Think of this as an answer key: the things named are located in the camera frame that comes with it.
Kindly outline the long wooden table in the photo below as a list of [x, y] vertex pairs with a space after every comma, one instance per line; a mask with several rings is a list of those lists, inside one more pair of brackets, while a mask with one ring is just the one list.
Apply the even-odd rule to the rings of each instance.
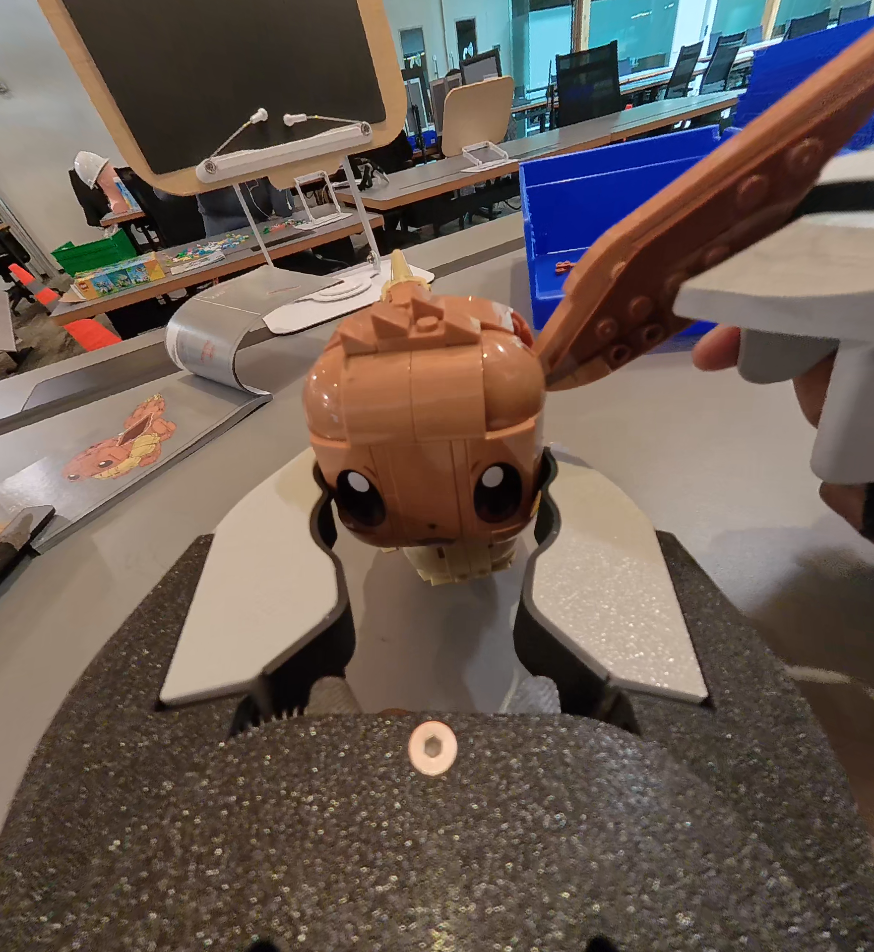
[[358, 196], [365, 207], [374, 212], [401, 208], [515, 173], [526, 161], [600, 148], [697, 116], [719, 113], [736, 105], [743, 95], [743, 90], [732, 89], [640, 105], [621, 113], [503, 143], [502, 150], [507, 160], [494, 165], [476, 166], [463, 156], [444, 158], [390, 174], [387, 182], [375, 184], [359, 192]]
[[[265, 250], [272, 261], [278, 261], [289, 255], [312, 250], [330, 242], [348, 239], [362, 231], [359, 217], [351, 212], [341, 221], [323, 225], [313, 232], [296, 232], [297, 235], [288, 240], [280, 242], [266, 237]], [[251, 246], [243, 245], [234, 248], [221, 261], [212, 263], [205, 261], [200, 267], [181, 274], [169, 275], [162, 280], [138, 285], [92, 301], [81, 303], [62, 301], [50, 318], [58, 326], [64, 327], [74, 321], [93, 318], [99, 314], [109, 314], [134, 303], [155, 300], [169, 296], [173, 292], [187, 291], [214, 279], [229, 278], [241, 271], [260, 267], [264, 263], [262, 248], [256, 240], [252, 240]]]

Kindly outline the black board book stand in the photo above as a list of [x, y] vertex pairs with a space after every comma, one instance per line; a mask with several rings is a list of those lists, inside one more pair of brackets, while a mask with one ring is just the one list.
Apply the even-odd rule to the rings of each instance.
[[121, 158], [195, 199], [208, 239], [404, 131], [383, 2], [40, 2]]

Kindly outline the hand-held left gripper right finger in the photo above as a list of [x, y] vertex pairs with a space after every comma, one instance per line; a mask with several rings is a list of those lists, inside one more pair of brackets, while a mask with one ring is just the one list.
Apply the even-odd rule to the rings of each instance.
[[701, 705], [708, 691], [648, 517], [574, 458], [544, 452], [541, 495], [513, 642], [560, 706], [621, 691]]

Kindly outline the yellow toy brick box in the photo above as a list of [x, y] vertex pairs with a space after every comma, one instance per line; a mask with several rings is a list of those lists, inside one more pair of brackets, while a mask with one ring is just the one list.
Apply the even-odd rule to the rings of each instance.
[[155, 283], [166, 276], [162, 262], [152, 252], [82, 273], [74, 279], [73, 286], [83, 299], [92, 301]]

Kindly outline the brown brick toy head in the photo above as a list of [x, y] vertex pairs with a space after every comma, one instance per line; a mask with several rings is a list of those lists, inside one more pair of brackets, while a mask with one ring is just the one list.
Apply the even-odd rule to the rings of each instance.
[[508, 569], [536, 512], [546, 384], [509, 305], [431, 290], [400, 251], [308, 375], [324, 483], [359, 541], [400, 550], [432, 585]]

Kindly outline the wooden board stand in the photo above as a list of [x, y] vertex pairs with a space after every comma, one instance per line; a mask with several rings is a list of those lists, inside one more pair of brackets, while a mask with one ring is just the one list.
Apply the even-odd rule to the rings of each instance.
[[511, 76], [490, 78], [450, 90], [443, 102], [443, 157], [459, 156], [466, 147], [483, 142], [501, 144], [509, 125], [513, 96]]

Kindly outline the scattered coloured bricks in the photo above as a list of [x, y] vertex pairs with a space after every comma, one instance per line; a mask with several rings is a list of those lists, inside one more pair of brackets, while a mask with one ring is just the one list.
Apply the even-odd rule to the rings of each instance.
[[160, 264], [169, 275], [219, 264], [231, 252], [243, 248], [250, 238], [249, 232], [228, 232], [204, 242], [189, 244], [177, 251], [170, 248], [159, 255]]

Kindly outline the person's right hand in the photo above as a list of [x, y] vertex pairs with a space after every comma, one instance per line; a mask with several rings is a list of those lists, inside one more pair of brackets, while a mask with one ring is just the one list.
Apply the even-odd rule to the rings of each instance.
[[[702, 371], [721, 371], [736, 366], [741, 344], [741, 329], [717, 326], [710, 330], [695, 345], [692, 351], [693, 365]], [[793, 380], [793, 388], [799, 407], [809, 424], [818, 426], [832, 373], [836, 352], [804, 374]], [[863, 528], [863, 514], [867, 489], [864, 485], [839, 485], [822, 482], [819, 495], [824, 504], [857, 530], [864, 538], [874, 543], [872, 536]]]

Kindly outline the brown brick toy ear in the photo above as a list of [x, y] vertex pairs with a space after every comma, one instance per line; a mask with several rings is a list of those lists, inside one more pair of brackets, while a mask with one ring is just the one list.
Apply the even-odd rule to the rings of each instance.
[[583, 387], [687, 326], [693, 276], [779, 230], [874, 113], [874, 29], [603, 234], [533, 346], [547, 391]]

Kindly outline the green plastic bin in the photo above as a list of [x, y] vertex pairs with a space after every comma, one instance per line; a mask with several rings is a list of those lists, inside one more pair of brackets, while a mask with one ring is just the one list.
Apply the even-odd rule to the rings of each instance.
[[54, 248], [53, 259], [72, 278], [131, 260], [139, 249], [119, 228], [108, 230], [101, 238], [86, 244], [66, 242]]

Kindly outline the grey desk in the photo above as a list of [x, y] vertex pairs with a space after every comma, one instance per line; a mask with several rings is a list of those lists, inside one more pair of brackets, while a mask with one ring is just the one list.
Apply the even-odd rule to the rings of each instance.
[[[240, 354], [273, 399], [135, 490], [0, 590], [0, 828], [63, 698], [193, 540], [306, 448], [302, 377], [331, 327]], [[548, 400], [546, 440], [673, 533], [801, 682], [874, 848], [874, 546], [822, 503], [812, 426], [790, 384], [704, 373], [654, 351]], [[345, 537], [364, 708], [496, 710], [516, 672], [526, 549], [480, 583], [432, 588], [401, 556]]]

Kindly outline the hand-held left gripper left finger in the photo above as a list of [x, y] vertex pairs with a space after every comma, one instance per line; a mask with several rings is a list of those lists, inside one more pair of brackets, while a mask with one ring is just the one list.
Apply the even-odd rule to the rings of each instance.
[[356, 639], [330, 493], [306, 449], [217, 526], [160, 701], [253, 696], [304, 708]]

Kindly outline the blue plastic bin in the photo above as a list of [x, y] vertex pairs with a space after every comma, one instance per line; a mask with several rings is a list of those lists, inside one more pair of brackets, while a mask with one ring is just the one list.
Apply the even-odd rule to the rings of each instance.
[[559, 262], [589, 247], [721, 144], [706, 125], [540, 158], [519, 170], [532, 324], [542, 330], [562, 301]]
[[[731, 125], [743, 127], [783, 98], [791, 89], [874, 29], [874, 16], [844, 26], [783, 41], [755, 54], [750, 81], [739, 99]], [[848, 143], [848, 149], [874, 146], [874, 113]]]

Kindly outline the orange traffic cone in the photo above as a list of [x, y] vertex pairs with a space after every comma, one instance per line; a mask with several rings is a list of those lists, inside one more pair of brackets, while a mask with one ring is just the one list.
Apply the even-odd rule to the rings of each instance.
[[26, 268], [18, 264], [10, 264], [8, 270], [12, 277], [21, 284], [29, 295], [39, 303], [48, 313], [51, 313], [61, 300], [61, 296], [45, 285]]

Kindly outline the grey instruction booklet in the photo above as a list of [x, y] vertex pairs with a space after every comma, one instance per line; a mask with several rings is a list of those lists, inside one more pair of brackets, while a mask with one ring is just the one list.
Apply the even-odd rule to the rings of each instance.
[[44, 552], [267, 404], [271, 393], [238, 375], [240, 346], [266, 318], [330, 301], [340, 282], [264, 266], [183, 303], [165, 339], [175, 372], [13, 434], [39, 457], [0, 482], [2, 533]]

